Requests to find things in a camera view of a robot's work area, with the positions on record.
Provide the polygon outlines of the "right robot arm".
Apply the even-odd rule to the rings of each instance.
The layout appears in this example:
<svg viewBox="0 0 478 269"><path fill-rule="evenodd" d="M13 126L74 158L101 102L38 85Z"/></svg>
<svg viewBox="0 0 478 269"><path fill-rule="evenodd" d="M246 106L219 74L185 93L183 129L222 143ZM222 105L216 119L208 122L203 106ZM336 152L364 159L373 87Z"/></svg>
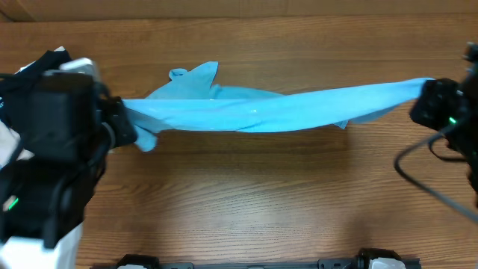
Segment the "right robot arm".
<svg viewBox="0 0 478 269"><path fill-rule="evenodd" d="M428 80L410 111L411 120L429 129L452 130L442 137L470 167L468 181L477 190L477 44L469 43L465 60L471 69L461 82L449 78Z"/></svg>

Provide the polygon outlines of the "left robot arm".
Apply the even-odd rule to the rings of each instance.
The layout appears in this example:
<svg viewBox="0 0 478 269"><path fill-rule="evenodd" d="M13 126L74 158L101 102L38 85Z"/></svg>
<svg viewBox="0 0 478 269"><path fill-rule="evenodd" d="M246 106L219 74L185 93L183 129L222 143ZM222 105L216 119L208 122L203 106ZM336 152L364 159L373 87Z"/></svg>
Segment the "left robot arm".
<svg viewBox="0 0 478 269"><path fill-rule="evenodd" d="M1 76L19 142L1 169L1 266L73 268L108 153L136 141L121 98L94 75Z"/></svg>

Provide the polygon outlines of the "light blue printed t-shirt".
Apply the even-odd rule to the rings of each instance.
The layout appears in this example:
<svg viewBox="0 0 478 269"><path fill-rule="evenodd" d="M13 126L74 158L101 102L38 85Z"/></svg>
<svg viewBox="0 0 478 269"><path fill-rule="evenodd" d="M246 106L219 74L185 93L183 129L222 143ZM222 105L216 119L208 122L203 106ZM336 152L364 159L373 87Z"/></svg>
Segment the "light blue printed t-shirt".
<svg viewBox="0 0 478 269"><path fill-rule="evenodd" d="M124 104L148 152L166 130L189 132L292 132L321 126L367 123L419 97L426 78L282 95L215 84L219 64L172 69L169 82L144 99Z"/></svg>

